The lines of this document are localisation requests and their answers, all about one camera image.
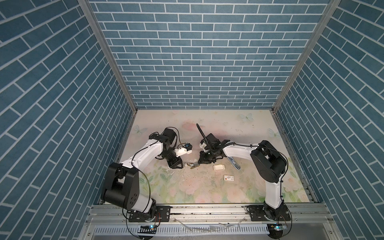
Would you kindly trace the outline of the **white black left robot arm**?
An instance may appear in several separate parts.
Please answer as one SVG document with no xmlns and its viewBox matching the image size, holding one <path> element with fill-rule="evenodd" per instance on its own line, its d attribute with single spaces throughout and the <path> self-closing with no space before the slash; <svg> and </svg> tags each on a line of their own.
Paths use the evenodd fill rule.
<svg viewBox="0 0 384 240">
<path fill-rule="evenodd" d="M 178 137 L 175 128 L 167 127 L 160 134 L 152 133 L 132 157 L 121 163 L 111 163 L 105 174 L 101 200 L 152 219 L 157 213 L 156 201 L 140 193 L 139 174 L 157 156 L 166 160 L 169 168 L 182 169 L 183 161 L 175 152 Z"/>
</svg>

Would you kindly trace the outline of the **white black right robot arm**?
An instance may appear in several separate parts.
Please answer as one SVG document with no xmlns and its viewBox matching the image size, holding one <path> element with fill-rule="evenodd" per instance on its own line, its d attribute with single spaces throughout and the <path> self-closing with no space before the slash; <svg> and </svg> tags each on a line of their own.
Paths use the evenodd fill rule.
<svg viewBox="0 0 384 240">
<path fill-rule="evenodd" d="M 268 141 L 259 144 L 239 144 L 229 140 L 220 141 L 213 134 L 204 136 L 200 142 L 198 165 L 215 163 L 222 158 L 250 160 L 256 166 L 266 184 L 264 214 L 268 220 L 277 220 L 284 211 L 282 179 L 288 167 L 288 160 Z"/>
</svg>

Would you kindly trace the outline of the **blue stapler top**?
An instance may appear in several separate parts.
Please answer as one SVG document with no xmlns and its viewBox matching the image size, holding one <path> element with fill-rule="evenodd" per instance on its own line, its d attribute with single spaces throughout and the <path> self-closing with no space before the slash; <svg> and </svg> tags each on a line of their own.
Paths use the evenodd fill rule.
<svg viewBox="0 0 384 240">
<path fill-rule="evenodd" d="M 227 157 L 230 163 L 235 167 L 236 170 L 240 170 L 241 166 L 232 157 Z"/>
</svg>

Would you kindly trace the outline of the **beige stapler base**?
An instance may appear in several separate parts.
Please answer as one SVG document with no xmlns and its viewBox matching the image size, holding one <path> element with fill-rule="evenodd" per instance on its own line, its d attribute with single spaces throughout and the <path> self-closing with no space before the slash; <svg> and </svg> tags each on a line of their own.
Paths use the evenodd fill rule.
<svg viewBox="0 0 384 240">
<path fill-rule="evenodd" d="M 200 166 L 200 164 L 198 162 L 196 162 L 196 163 L 186 163 L 186 165 L 188 167 L 190 167 L 191 169 L 194 169 L 194 168 L 197 168 L 197 167 Z"/>
</svg>

